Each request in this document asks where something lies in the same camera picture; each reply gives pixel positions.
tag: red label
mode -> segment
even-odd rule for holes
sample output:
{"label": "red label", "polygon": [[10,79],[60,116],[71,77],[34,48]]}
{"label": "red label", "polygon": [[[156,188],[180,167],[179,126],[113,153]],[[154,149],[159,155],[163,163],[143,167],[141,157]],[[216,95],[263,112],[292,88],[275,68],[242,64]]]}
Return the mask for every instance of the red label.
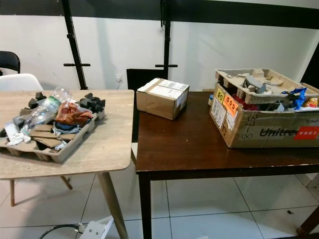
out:
{"label": "red label", "polygon": [[303,126],[300,127],[294,139],[316,139],[319,133],[319,126]]}

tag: yellow sticker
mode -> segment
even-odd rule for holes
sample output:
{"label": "yellow sticker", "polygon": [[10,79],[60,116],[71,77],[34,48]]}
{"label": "yellow sticker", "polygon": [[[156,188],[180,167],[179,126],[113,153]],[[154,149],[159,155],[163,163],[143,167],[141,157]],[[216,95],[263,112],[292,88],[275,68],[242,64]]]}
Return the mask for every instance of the yellow sticker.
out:
{"label": "yellow sticker", "polygon": [[223,103],[225,94],[220,90],[220,88],[217,89],[216,97],[219,100],[219,102]]}
{"label": "yellow sticker", "polygon": [[236,115],[236,111],[238,108],[238,104],[236,103],[236,101],[234,100],[234,98],[232,98],[230,95],[226,95],[223,105],[227,108],[227,111],[233,116],[235,117]]}

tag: tabletop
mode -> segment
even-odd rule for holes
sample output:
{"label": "tabletop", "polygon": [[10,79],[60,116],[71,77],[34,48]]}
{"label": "tabletop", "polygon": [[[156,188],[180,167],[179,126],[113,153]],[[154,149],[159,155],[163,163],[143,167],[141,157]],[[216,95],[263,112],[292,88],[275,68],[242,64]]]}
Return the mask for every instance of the tabletop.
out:
{"label": "tabletop", "polygon": [[215,170],[247,176],[258,170],[257,175],[319,171],[318,147],[228,148],[209,115],[208,97],[207,92],[190,92],[176,120],[140,113],[137,173]]}
{"label": "tabletop", "polygon": [[[51,91],[42,91],[51,95]],[[129,166],[133,124],[134,91],[89,90],[70,91],[75,100],[89,92],[106,100],[106,117],[84,136],[81,144],[63,163],[40,161],[35,154],[12,156],[0,152],[0,179],[46,177],[121,170]],[[27,107],[35,92],[0,92],[0,128]]]}

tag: black chair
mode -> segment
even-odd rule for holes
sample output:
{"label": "black chair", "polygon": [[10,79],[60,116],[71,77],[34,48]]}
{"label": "black chair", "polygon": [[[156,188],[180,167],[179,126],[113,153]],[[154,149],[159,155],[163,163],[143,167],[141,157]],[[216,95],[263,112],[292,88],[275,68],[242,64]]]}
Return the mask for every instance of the black chair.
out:
{"label": "black chair", "polygon": [[20,60],[10,51],[0,51],[0,68],[11,69],[20,73]]}
{"label": "black chair", "polygon": [[136,104],[136,90],[154,78],[166,78],[164,70],[149,70],[149,69],[127,69],[128,89],[134,90],[134,113],[133,113],[133,132],[132,142],[136,143],[139,138],[139,122],[140,112]]}

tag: dark wooden table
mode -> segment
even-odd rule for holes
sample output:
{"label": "dark wooden table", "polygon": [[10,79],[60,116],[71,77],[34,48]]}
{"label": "dark wooden table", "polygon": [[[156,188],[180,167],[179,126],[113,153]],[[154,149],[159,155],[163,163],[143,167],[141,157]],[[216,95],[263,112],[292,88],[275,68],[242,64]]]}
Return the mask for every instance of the dark wooden table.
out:
{"label": "dark wooden table", "polygon": [[[228,148],[209,115],[208,96],[190,92],[173,121],[140,113],[136,172],[144,239],[152,238],[151,180],[319,172],[319,148]],[[318,222],[316,213],[299,231],[307,234]]]}

